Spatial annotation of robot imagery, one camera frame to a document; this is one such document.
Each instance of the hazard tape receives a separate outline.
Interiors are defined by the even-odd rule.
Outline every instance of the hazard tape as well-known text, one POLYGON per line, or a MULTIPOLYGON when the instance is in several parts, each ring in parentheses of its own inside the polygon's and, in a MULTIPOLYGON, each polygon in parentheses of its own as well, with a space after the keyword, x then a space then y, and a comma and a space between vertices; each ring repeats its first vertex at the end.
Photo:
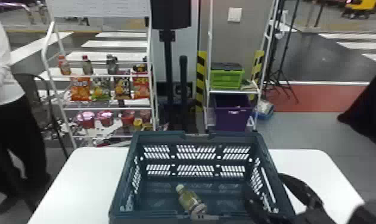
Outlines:
MULTIPOLYGON (((260 81, 262 79, 262 66, 263 66, 264 51, 256 51, 254 53, 253 67, 251 68, 251 80, 260 87, 260 81)), ((254 94, 249 95, 249 100, 254 100, 254 94)))
POLYGON ((206 51, 198 52, 196 69, 196 112, 203 111, 204 90, 206 86, 206 58, 206 51))

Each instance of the green plastic crate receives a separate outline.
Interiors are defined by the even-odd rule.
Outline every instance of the green plastic crate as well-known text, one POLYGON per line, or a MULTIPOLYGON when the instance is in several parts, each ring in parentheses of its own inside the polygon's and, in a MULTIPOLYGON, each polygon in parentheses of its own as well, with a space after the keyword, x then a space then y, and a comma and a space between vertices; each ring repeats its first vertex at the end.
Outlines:
POLYGON ((212 63, 212 89, 239 89, 244 73, 237 63, 212 63))

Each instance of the purple bin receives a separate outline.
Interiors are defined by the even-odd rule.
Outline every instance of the purple bin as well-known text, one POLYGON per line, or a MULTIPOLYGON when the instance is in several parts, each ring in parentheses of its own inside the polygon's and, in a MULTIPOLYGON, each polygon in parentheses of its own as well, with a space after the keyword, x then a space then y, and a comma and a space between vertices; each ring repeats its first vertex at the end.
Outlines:
POLYGON ((217 94, 216 130, 244 132, 252 110, 246 94, 217 94))

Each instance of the shoe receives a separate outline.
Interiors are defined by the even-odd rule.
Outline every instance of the shoe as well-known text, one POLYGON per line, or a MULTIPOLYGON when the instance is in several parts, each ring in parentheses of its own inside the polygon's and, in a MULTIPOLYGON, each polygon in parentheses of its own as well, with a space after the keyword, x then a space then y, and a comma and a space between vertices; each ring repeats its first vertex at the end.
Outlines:
POLYGON ((17 202, 21 198, 18 196, 7 196, 1 203, 0 203, 0 214, 6 213, 12 207, 14 207, 17 202))
POLYGON ((43 189, 47 186, 48 183, 50 183, 51 176, 48 173, 45 173, 41 178, 30 180, 26 179, 25 181, 25 188, 27 191, 38 191, 40 189, 43 189))

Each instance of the black pants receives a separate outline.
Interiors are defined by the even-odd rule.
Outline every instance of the black pants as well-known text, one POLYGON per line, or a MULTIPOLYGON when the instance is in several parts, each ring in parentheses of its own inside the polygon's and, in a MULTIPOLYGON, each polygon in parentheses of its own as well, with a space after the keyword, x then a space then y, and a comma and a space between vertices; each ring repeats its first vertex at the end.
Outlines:
POLYGON ((20 179, 20 171, 8 150, 23 162, 29 181, 39 182, 46 175, 45 144, 26 96, 0 105, 0 192, 14 195, 17 192, 8 172, 20 179))

